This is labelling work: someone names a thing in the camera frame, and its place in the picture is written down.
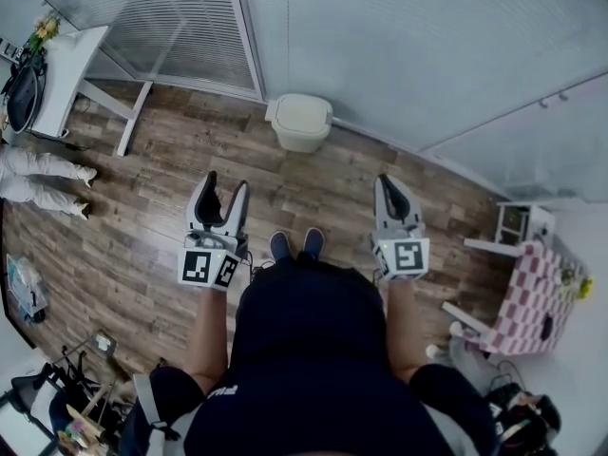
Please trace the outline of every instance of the trash can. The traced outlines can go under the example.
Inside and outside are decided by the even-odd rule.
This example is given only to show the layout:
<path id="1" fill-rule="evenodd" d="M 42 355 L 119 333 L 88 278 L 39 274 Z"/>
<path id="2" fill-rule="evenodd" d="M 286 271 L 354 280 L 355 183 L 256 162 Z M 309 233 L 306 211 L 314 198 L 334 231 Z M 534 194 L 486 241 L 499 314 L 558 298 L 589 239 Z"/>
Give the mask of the trash can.
<path id="1" fill-rule="evenodd" d="M 266 110 L 281 147 L 292 152 L 314 152 L 330 134 L 332 119 L 332 105 L 308 95 L 283 95 Z"/>

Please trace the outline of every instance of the white pants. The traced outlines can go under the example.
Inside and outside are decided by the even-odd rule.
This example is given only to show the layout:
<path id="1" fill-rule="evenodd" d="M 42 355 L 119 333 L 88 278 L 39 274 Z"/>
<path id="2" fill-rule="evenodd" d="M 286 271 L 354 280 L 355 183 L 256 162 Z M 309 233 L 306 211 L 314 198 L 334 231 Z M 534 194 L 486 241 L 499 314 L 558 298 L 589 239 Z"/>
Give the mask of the white pants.
<path id="1" fill-rule="evenodd" d="M 61 176 L 86 180 L 91 169 L 52 154 L 34 154 L 4 145 L 0 150 L 0 197 L 15 202 L 34 201 L 43 209 L 77 215 L 76 197 L 38 183 L 30 175 Z"/>

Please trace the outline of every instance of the floor plank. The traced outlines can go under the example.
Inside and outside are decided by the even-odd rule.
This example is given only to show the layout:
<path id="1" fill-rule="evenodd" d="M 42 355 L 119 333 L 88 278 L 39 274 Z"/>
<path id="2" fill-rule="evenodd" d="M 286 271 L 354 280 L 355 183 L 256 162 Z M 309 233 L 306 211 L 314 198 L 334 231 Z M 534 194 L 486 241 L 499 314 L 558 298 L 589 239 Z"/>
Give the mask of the floor plank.
<path id="1" fill-rule="evenodd" d="M 100 86 L 132 105 L 138 87 Z M 431 239 L 429 273 L 416 284 L 429 342 L 447 342 L 444 300 L 491 323 L 502 302 L 511 260 L 463 247 L 463 237 L 491 238 L 494 198 L 484 189 L 378 141 L 335 128 L 312 155 L 286 152 L 263 121 L 258 104 L 170 86 L 154 86 L 128 155 L 114 155 L 124 121 L 86 99 L 72 110 L 68 143 L 85 148 L 69 159 L 97 167 L 93 189 L 52 180 L 93 203 L 90 221 L 36 209 L 4 206 L 5 253 L 26 255 L 48 288 L 47 321 L 24 330 L 50 356 L 103 328 L 119 342 L 117 357 L 132 371 L 150 370 L 159 357 L 179 364 L 197 306 L 196 289 L 177 283 L 183 212 L 198 181 L 219 174 L 227 204 L 240 181 L 251 185 L 246 230 L 255 264 L 269 257 L 268 237 L 287 231 L 301 245 L 310 226 L 326 233 L 325 259 L 354 266 L 369 278 L 375 263 L 367 246 L 374 227 L 372 186 L 388 172 L 420 198 Z M 27 146 L 57 153 L 56 144 L 28 138 Z M 231 286 L 228 326 L 248 283 L 239 267 Z M 14 305 L 11 313 L 17 317 Z M 105 366 L 92 353 L 91 366 Z"/>

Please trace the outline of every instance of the checkered tablecloth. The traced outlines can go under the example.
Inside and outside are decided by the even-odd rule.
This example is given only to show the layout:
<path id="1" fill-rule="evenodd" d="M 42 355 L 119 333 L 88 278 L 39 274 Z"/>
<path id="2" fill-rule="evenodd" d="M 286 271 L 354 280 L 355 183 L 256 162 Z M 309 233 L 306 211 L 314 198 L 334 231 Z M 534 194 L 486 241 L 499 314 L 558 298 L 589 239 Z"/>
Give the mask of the checkered tablecloth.
<path id="1" fill-rule="evenodd" d="M 545 248 L 538 241 L 520 245 L 503 304 L 494 326 L 482 335 L 465 329 L 465 338 L 484 352 L 523 354 L 553 350 L 574 308 L 576 293 L 561 292 L 561 270 L 576 265 Z M 541 339 L 545 318 L 553 318 L 553 330 Z"/>

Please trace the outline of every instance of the blue shoe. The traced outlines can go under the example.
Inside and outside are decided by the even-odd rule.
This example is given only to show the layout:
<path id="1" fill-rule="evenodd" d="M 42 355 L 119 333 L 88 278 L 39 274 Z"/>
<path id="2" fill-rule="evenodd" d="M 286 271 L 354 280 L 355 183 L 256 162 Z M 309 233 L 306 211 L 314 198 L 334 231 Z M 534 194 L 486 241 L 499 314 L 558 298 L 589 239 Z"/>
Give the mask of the blue shoe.
<path id="1" fill-rule="evenodd" d="M 289 248 L 289 240 L 285 233 L 275 232 L 270 237 L 270 252 L 273 254 L 275 262 L 278 262 L 282 258 L 292 256 L 292 252 Z"/>
<path id="2" fill-rule="evenodd" d="M 325 237 L 323 236 L 323 232 L 321 232 L 321 230 L 318 228 L 309 228 L 309 230 L 306 232 L 302 252 L 306 252 L 314 259 L 319 260 L 324 246 Z"/>

